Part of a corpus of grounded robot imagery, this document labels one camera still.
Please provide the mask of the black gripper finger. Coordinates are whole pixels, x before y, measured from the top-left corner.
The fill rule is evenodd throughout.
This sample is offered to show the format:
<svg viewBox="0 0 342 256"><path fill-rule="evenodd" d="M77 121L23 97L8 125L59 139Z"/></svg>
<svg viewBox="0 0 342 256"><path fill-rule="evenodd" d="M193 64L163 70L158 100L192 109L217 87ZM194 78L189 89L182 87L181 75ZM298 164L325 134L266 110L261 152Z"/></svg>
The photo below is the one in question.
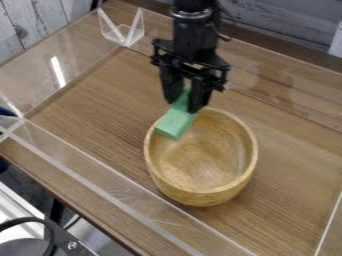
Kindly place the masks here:
<svg viewBox="0 0 342 256"><path fill-rule="evenodd" d="M169 104L173 104L183 92L183 77L178 69L163 64L161 66L161 81L163 96Z"/></svg>
<svg viewBox="0 0 342 256"><path fill-rule="evenodd" d="M210 102L213 87L204 77L194 77L189 93L187 111L197 113Z"/></svg>

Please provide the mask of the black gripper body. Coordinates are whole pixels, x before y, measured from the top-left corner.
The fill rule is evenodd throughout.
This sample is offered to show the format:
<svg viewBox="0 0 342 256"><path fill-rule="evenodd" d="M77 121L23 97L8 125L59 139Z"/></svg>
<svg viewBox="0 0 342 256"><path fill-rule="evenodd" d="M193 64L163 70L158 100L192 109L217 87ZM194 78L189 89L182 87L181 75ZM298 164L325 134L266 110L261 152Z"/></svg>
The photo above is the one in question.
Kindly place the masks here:
<svg viewBox="0 0 342 256"><path fill-rule="evenodd" d="M178 69L183 79L204 77L213 90L224 91L230 64L218 56L221 15L217 8L173 8L173 38L155 38L151 63Z"/></svg>

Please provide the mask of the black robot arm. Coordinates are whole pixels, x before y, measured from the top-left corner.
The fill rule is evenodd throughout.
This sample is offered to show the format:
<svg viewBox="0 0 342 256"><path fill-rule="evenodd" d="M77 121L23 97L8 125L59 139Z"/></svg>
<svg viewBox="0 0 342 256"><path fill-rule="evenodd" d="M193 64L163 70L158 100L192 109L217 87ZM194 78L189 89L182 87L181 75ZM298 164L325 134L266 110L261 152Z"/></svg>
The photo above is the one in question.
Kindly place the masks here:
<svg viewBox="0 0 342 256"><path fill-rule="evenodd" d="M217 0L174 0L173 38L151 41L151 63L159 67L163 96L173 104L192 81L186 111L197 113L209 105L213 91L222 92L230 64L217 54L221 11Z"/></svg>

